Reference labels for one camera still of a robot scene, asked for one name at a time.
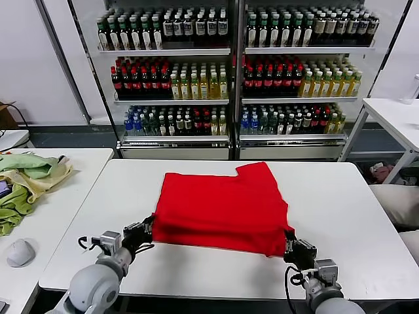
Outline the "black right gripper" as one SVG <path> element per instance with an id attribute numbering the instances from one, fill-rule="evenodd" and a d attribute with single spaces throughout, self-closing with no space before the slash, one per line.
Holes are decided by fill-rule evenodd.
<path id="1" fill-rule="evenodd" d="M 317 256 L 317 247 L 305 240 L 297 240 L 294 230 L 285 230 L 284 236 L 284 262 L 294 264 L 299 270 L 312 269 Z"/>

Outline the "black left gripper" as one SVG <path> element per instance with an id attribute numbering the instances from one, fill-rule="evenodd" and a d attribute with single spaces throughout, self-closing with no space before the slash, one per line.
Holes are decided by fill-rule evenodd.
<path id="1" fill-rule="evenodd" d="M 142 222 L 133 222 L 124 227 L 122 247 L 129 251 L 132 259 L 134 259 L 138 253 L 142 253 L 143 251 L 154 247 L 152 244 L 154 219 L 155 216 L 152 214 L 146 217 Z"/>

